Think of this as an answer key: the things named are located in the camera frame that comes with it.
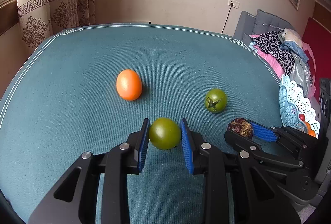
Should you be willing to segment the dark wrinkled passion fruit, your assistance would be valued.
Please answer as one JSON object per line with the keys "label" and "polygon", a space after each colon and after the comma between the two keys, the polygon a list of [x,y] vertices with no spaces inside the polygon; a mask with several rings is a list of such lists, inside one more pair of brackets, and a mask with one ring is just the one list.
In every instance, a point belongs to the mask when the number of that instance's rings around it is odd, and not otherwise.
{"label": "dark wrinkled passion fruit", "polygon": [[247,139],[252,139],[254,131],[252,124],[242,117],[233,119],[227,127],[228,131],[239,134]]}

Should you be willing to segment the light blue lattice basket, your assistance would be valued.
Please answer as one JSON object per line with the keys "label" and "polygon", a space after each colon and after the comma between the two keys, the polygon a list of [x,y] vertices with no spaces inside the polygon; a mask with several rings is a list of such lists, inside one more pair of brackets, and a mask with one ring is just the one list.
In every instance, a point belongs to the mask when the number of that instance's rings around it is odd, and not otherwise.
{"label": "light blue lattice basket", "polygon": [[[295,81],[291,81],[288,75],[283,75],[279,85],[279,107],[283,126],[297,129],[308,134],[305,121],[319,136],[320,123],[315,120],[316,112],[311,107],[311,102],[303,95],[303,90]],[[305,120],[299,119],[299,114],[304,114]]]}

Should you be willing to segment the small red tomato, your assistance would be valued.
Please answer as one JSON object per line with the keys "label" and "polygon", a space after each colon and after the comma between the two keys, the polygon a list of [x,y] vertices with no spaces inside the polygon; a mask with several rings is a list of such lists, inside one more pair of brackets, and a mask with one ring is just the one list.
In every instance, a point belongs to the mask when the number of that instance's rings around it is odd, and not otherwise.
{"label": "small red tomato", "polygon": [[305,120],[304,114],[299,114],[299,119],[302,120],[302,121],[304,121]]}

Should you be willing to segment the mandarin orange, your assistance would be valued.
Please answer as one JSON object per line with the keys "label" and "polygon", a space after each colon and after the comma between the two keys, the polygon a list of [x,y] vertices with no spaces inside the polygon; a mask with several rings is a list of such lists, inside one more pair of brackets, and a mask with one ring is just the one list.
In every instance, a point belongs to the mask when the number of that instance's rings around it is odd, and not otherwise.
{"label": "mandarin orange", "polygon": [[307,127],[307,131],[309,131],[311,129],[310,124],[307,121],[305,121],[305,124],[306,124],[306,127]]}
{"label": "mandarin orange", "polygon": [[312,130],[312,129],[310,129],[310,130],[308,131],[308,135],[313,136],[313,137],[316,137],[316,133],[315,133],[315,131]]}

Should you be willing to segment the green tomato with stem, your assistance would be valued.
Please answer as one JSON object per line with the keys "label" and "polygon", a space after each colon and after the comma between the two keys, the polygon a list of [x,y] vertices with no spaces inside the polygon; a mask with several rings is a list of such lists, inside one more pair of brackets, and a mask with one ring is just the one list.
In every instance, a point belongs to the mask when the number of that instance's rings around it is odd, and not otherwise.
{"label": "green tomato with stem", "polygon": [[227,105],[227,95],[221,89],[211,89],[205,96],[205,107],[211,113],[222,112]]}

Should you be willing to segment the green tomato smooth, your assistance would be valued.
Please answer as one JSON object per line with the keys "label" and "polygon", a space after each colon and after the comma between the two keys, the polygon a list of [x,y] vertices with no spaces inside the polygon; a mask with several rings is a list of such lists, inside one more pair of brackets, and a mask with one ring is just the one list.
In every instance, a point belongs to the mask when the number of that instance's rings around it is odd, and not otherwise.
{"label": "green tomato smooth", "polygon": [[156,148],[170,150],[180,144],[181,130],[173,120],[160,117],[150,126],[149,139]]}

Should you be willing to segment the smooth orange tomato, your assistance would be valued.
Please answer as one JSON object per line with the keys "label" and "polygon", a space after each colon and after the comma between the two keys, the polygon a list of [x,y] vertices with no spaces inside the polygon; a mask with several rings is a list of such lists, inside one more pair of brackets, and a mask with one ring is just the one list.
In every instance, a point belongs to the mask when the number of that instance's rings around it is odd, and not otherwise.
{"label": "smooth orange tomato", "polygon": [[142,93],[143,84],[135,71],[125,69],[117,76],[116,90],[124,100],[135,101]]}

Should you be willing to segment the pile of clothes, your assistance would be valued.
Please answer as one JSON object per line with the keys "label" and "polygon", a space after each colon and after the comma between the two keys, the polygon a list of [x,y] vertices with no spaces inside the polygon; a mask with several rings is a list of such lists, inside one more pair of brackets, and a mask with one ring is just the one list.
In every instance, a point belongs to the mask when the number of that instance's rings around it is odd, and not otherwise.
{"label": "pile of clothes", "polygon": [[289,76],[306,98],[313,97],[316,91],[315,73],[311,70],[315,66],[313,53],[296,31],[270,31],[250,35],[250,39],[249,47],[269,63],[279,78]]}

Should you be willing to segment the teal tablecloth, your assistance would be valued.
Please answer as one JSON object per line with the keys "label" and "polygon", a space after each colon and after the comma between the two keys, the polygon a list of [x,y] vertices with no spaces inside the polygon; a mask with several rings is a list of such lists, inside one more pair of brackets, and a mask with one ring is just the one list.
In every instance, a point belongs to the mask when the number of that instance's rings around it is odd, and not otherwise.
{"label": "teal tablecloth", "polygon": [[199,223],[203,177],[190,175],[179,125],[224,152],[239,117],[281,126],[279,81],[233,37],[164,25],[65,30],[42,42],[1,97],[1,191],[27,221],[84,152],[154,130],[145,167],[127,178],[132,223]]}

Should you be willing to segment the grey sofa bed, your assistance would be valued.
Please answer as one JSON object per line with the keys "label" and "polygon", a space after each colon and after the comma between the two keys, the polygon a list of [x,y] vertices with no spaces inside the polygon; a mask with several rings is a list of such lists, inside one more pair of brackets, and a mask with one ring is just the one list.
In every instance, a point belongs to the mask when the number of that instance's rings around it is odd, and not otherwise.
{"label": "grey sofa bed", "polygon": [[242,11],[233,37],[245,45],[251,42],[251,35],[260,35],[270,31],[283,32],[284,29],[295,28],[285,19],[272,13],[257,9],[256,15]]}

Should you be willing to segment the red padded headboard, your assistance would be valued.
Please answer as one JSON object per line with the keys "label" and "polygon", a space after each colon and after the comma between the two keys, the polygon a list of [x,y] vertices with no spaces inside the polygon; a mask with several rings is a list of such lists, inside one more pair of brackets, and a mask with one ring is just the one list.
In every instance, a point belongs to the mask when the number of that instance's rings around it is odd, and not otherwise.
{"label": "red padded headboard", "polygon": [[319,80],[321,78],[330,79],[330,32],[322,27],[322,25],[316,22],[313,18],[309,18],[305,31],[303,33],[302,40],[310,45],[315,58],[315,87],[316,92],[314,94],[316,100],[319,102],[320,86]]}

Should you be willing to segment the white wall socket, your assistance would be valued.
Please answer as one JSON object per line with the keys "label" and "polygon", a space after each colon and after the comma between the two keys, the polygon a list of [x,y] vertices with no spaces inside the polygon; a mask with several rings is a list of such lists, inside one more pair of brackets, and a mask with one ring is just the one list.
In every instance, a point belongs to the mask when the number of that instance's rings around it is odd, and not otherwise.
{"label": "white wall socket", "polygon": [[232,8],[239,9],[240,3],[235,0],[228,0],[228,5]]}

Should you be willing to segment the brown window frame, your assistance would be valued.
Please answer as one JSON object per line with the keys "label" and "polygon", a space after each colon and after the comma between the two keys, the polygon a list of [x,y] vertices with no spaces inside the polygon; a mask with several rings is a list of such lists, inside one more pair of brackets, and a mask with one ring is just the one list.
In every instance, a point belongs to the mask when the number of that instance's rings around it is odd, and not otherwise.
{"label": "brown window frame", "polygon": [[17,0],[1,0],[0,35],[18,23]]}

